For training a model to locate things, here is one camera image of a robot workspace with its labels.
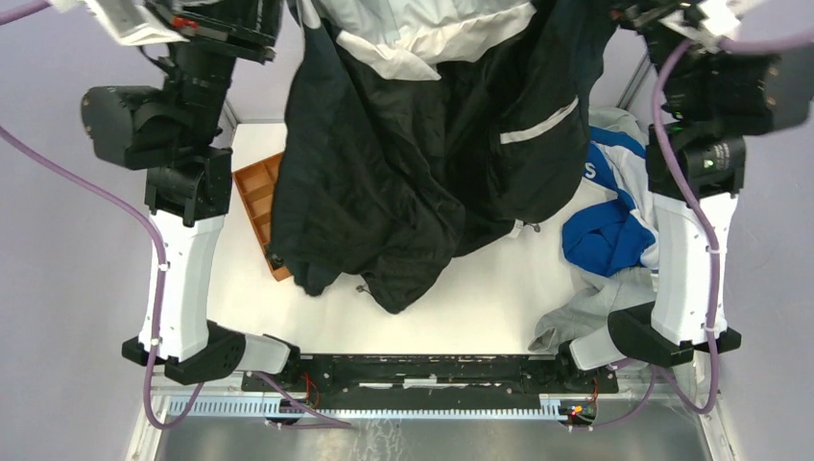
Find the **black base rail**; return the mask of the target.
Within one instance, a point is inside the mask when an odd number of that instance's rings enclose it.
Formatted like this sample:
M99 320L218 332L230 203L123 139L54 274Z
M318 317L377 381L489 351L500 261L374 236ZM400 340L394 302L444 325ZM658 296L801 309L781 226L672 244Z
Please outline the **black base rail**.
M543 395L615 394L615 373L580 372L551 355L297 355L266 382L243 377L247 392L281 387L318 410L535 409Z

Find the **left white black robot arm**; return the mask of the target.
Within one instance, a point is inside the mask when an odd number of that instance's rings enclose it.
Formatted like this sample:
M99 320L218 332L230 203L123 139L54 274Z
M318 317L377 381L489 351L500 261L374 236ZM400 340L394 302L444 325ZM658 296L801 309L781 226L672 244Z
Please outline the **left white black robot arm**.
M154 59L161 87L89 89L81 116L97 158L144 171L148 229L159 235L152 296L143 327L121 349L143 366L160 365L182 385L234 372L276 374L289 344L225 328L207 317L217 240L232 190L229 148L214 141L235 64L275 56L277 1L90 1L88 10L122 46L163 44Z

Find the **blue white jacket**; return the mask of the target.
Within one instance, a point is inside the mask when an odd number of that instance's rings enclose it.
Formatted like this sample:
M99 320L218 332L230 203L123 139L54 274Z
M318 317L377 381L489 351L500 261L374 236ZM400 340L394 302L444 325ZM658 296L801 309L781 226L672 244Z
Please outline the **blue white jacket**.
M658 270L658 222L649 190L646 149L627 133L592 126L585 185L610 197L585 207L563 224L566 261L611 277L623 269Z

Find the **grey hoodie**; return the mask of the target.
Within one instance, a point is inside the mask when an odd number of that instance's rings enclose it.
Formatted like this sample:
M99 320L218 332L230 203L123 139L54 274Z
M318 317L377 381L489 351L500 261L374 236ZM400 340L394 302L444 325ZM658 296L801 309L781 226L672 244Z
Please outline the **grey hoodie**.
M594 126L627 133L644 145L645 149L648 145L647 136L639 127L636 117L623 109L590 109L588 121L590 128ZM597 191L585 185L585 180L582 181L582 186L590 193L601 195L602 199L595 204L579 206L574 213L602 203L610 197L607 192ZM561 344L604 327L613 311L651 302L656 296L652 281L652 276L656 272L649 269L643 267L623 269L608 278L584 271L577 266L575 268L579 278L585 283L585 288L579 290L563 306L544 314L539 319L528 346L530 352L555 354Z

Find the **grey black zip jacket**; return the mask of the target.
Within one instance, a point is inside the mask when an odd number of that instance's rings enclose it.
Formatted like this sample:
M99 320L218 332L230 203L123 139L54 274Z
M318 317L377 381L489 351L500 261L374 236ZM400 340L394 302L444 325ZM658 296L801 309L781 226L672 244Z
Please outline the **grey black zip jacket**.
M294 1L304 52L267 253L396 314L580 183L608 1Z

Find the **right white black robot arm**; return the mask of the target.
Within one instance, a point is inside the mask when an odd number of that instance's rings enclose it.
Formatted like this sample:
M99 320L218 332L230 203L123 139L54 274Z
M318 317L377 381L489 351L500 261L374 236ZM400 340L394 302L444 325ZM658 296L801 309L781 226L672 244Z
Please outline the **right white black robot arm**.
M642 35L658 79L646 154L659 232L653 301L613 311L562 346L579 370L629 360L661 368L737 350L725 318L727 239L744 185L749 136L803 124L813 97L813 31L745 41L751 1L617 1L613 17Z

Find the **orange compartment tray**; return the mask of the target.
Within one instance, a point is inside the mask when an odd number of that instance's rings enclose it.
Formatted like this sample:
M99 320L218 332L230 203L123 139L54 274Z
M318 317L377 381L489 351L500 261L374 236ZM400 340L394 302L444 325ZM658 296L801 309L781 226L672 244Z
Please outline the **orange compartment tray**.
M283 152L261 159L232 173L238 196L248 214L261 255L275 281L291 277L283 260L268 253L271 242L272 201Z

